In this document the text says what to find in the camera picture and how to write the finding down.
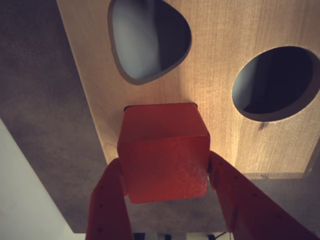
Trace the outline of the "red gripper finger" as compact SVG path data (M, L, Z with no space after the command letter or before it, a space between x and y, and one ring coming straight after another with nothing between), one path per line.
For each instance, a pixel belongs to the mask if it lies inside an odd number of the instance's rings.
M209 153L208 176L227 230L236 240L316 240L295 220L217 153Z
M133 238L125 196L127 189L119 159L103 172L91 193L87 240L131 240Z

